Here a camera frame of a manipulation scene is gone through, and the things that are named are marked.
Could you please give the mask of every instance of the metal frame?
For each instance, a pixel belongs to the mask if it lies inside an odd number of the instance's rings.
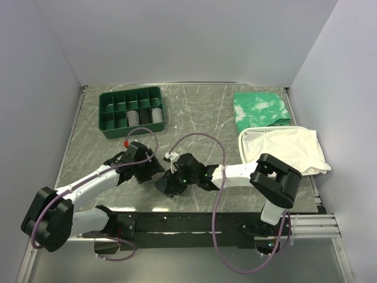
[[[287,88],[285,88],[285,96],[286,96],[287,101],[288,101],[288,106],[289,106],[289,110],[292,114],[293,122],[295,123],[295,126],[297,126],[297,121],[296,121],[295,115],[293,114],[292,105],[289,101]],[[316,186],[316,183],[314,181],[313,176],[310,176],[310,182],[312,183],[312,186],[313,186],[315,202],[318,205],[323,206],[322,200],[320,199],[319,192],[318,192],[318,189],[317,189],[317,186]],[[340,270],[342,271],[344,281],[346,283],[355,283],[356,282],[355,277],[353,275],[352,268],[351,268],[350,262],[348,260],[346,250],[343,246],[342,238],[341,237],[332,237],[332,243],[333,243],[333,246],[334,246],[336,258],[338,259],[338,264],[340,266]]]
[[[72,135],[73,135],[73,132],[74,132],[74,129],[75,129],[75,126],[76,126],[78,113],[80,112],[82,102],[84,101],[84,97],[85,97],[84,90],[85,90],[85,88],[83,87],[81,94],[80,94],[80,98],[78,100],[78,104],[77,104],[75,116],[74,116],[74,119],[73,119],[70,136],[68,138],[67,146],[65,147],[64,155],[63,155],[63,158],[61,160],[58,176],[57,176],[57,179],[55,181],[55,186],[54,186],[55,189],[58,186],[60,174],[61,174],[61,171],[63,169],[63,164],[64,164],[64,161],[65,161],[65,157],[67,156],[68,148],[70,146]],[[27,283],[29,281],[30,273],[31,273],[36,255],[37,255],[37,250],[34,249],[31,246],[31,243],[29,242],[28,247],[26,249],[25,256],[24,256],[24,260],[22,261],[21,269],[19,270],[19,273],[18,273],[16,283]]]
[[[164,83],[164,85],[169,84],[169,85],[177,85],[177,84],[182,84],[182,83]],[[239,84],[239,83],[184,83],[184,84],[231,84],[231,85],[245,85],[245,84]],[[161,84],[144,84],[144,85],[161,85]],[[292,114],[292,119],[295,125],[297,125],[295,116],[293,114],[292,106],[289,101],[288,93],[287,93],[287,88],[285,88],[285,96],[287,98],[288,106],[290,108],[290,112]],[[82,93],[80,95],[78,107],[75,113],[74,117],[74,122],[72,124],[72,129],[71,133],[68,139],[68,143],[65,149],[65,153],[61,162],[61,166],[59,169],[59,173],[57,176],[57,180],[55,182],[55,188],[57,187],[59,177],[62,171],[62,167],[65,161],[65,157],[67,155],[67,151],[72,139],[72,135],[74,132],[74,128],[77,122],[77,118],[81,109],[81,105],[83,102],[83,99],[85,97],[85,86],[82,87]],[[316,198],[316,203],[319,205],[322,204],[322,201],[320,200],[320,196],[317,190],[317,187],[314,182],[313,176],[310,177],[310,181],[313,185],[313,192],[315,194]],[[336,223],[336,219],[334,215],[320,215],[320,214],[313,214],[313,215],[293,215],[291,219],[291,224],[292,224],[292,233],[293,233],[293,239],[295,238],[332,238],[335,253],[338,259],[338,263],[340,266],[340,269],[342,271],[343,279],[346,283],[354,283],[355,279],[352,273],[352,268],[350,267],[350,263],[348,261],[348,257],[346,254],[346,251],[343,247],[342,239],[341,239],[341,234],[339,232],[338,224]],[[82,236],[78,236],[75,238],[70,238],[68,239],[68,242],[81,242],[81,241],[111,241],[108,239],[104,238],[83,238]],[[28,244],[25,256],[24,256],[24,261],[21,265],[21,269],[18,274],[17,278],[17,283],[27,283],[29,281],[29,277],[32,271],[32,267],[35,261],[35,256],[37,254],[37,251],[32,248],[31,244]]]

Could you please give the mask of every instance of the cable connector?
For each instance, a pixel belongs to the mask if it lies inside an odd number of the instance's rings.
[[[177,171],[177,168],[174,166],[174,162],[177,162],[178,159],[179,159],[180,155],[176,152],[167,152],[165,153],[165,160],[169,160],[170,161],[170,171],[172,173],[174,173],[175,171]]]

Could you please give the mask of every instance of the black bracket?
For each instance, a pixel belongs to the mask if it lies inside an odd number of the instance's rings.
[[[250,183],[274,205],[292,208],[302,179],[301,173],[270,154],[262,154],[257,161]],[[269,175],[276,173],[275,180]]]
[[[31,236],[40,214],[56,196],[56,191],[49,187],[37,192],[21,224],[24,233]],[[43,217],[35,240],[49,252],[54,252],[63,246],[71,234],[73,211],[74,205],[70,199],[59,199]]]

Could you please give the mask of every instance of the cable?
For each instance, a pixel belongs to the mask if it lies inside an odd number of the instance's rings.
[[[215,206],[214,206],[214,209],[213,209],[212,223],[211,223],[212,224],[211,225],[211,228],[212,228],[212,240],[213,240],[213,245],[214,245],[215,251],[216,251],[217,255],[219,256],[220,260],[222,261],[222,263],[226,267],[228,267],[230,270],[232,270],[232,271],[234,271],[236,273],[240,273],[240,274],[253,274],[253,273],[261,270],[262,268],[264,268],[272,260],[274,254],[276,253],[278,245],[275,245],[274,249],[272,250],[271,256],[269,256],[269,258],[264,263],[262,263],[261,266],[258,266],[257,268],[252,269],[252,270],[248,270],[248,271],[244,271],[244,270],[241,270],[241,269],[233,267],[232,265],[230,265],[223,258],[222,254],[220,253],[219,246],[217,245],[217,239],[216,239],[216,212],[217,212],[217,208],[218,208],[219,203],[220,203],[221,194],[223,193],[224,184],[225,184],[225,180],[226,180],[226,175],[225,175],[225,159],[226,159],[226,154],[225,154],[225,148],[224,148],[223,144],[219,140],[217,140],[215,137],[213,137],[213,136],[211,136],[209,134],[206,134],[206,133],[191,133],[191,134],[187,134],[187,135],[181,137],[179,140],[177,140],[177,142],[170,149],[169,153],[171,153],[174,150],[174,148],[182,140],[184,140],[186,137],[195,136],[195,135],[205,136],[205,137],[209,137],[210,139],[213,139],[221,147],[221,149],[223,151],[223,162],[222,162],[222,165],[223,165],[223,180],[221,182],[221,186],[220,186],[220,190],[219,190],[219,195],[217,196],[217,200],[216,200],[216,203],[215,203]],[[280,242],[280,237],[282,235],[283,227],[284,227],[284,222],[285,222],[285,216],[287,215],[287,213],[288,213],[288,210],[285,210],[284,213],[283,213],[283,217],[282,217],[282,220],[281,220],[281,223],[280,223],[280,227],[279,227],[279,233],[277,234],[277,242]],[[288,213],[288,218],[289,218],[289,230],[290,230],[290,216],[289,216],[289,213]]]
[[[138,131],[138,130],[146,130],[146,131],[148,131],[154,137],[154,140],[156,141],[156,148],[154,149],[153,154],[151,156],[147,156],[146,159],[141,160],[141,161],[130,162],[130,163],[125,163],[125,164],[119,164],[119,165],[107,168],[105,170],[102,170],[102,171],[99,172],[99,174],[87,177],[86,179],[84,179],[81,182],[77,183],[76,185],[72,186],[72,188],[70,190],[65,190],[60,195],[57,195],[56,197],[54,197],[53,200],[50,201],[50,203],[47,204],[46,207],[42,210],[42,212],[39,215],[37,221],[35,222],[35,225],[33,227],[33,231],[31,233],[31,237],[30,237],[31,245],[32,245],[33,248],[35,248],[35,249],[41,249],[42,248],[42,246],[41,245],[37,245],[37,243],[35,241],[35,236],[37,234],[37,230],[38,230],[39,224],[41,224],[41,221],[42,221],[43,217],[46,215],[46,213],[49,211],[49,209],[53,206],[53,204],[55,202],[57,202],[60,198],[63,198],[64,196],[70,194],[74,190],[77,190],[79,187],[84,186],[86,183],[88,183],[88,182],[90,182],[90,181],[98,178],[99,176],[101,176],[101,175],[103,175],[103,174],[105,174],[105,173],[107,173],[109,171],[112,171],[112,170],[114,170],[116,168],[120,168],[120,167],[131,166],[131,165],[138,165],[138,164],[142,164],[142,163],[148,162],[149,160],[151,160],[156,155],[157,149],[158,149],[158,140],[157,140],[156,134],[153,133],[150,129],[144,128],[144,127],[139,127],[139,128],[133,129],[133,130],[131,130],[128,133],[128,135],[126,137],[126,140],[128,140],[128,138],[131,136],[131,134],[133,132]],[[121,240],[121,239],[117,239],[117,238],[107,237],[105,235],[102,235],[102,236],[105,237],[105,238],[108,238],[108,239],[114,239],[115,241],[126,243],[127,245],[131,245],[133,247],[133,249],[134,249],[133,253],[130,256],[127,256],[127,257],[125,257],[123,259],[116,259],[116,260],[115,259],[106,259],[108,261],[122,261],[122,260],[128,259],[131,256],[133,256],[135,254],[136,250],[137,250],[136,246],[134,246],[131,242],[128,242],[128,241],[125,241],[125,240]]]

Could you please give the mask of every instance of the white cloth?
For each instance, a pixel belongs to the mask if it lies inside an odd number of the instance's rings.
[[[248,162],[256,162],[262,153],[291,165],[303,175],[326,174],[331,167],[325,162],[319,149],[314,130],[288,129],[267,133],[247,131],[242,139],[243,156]]]

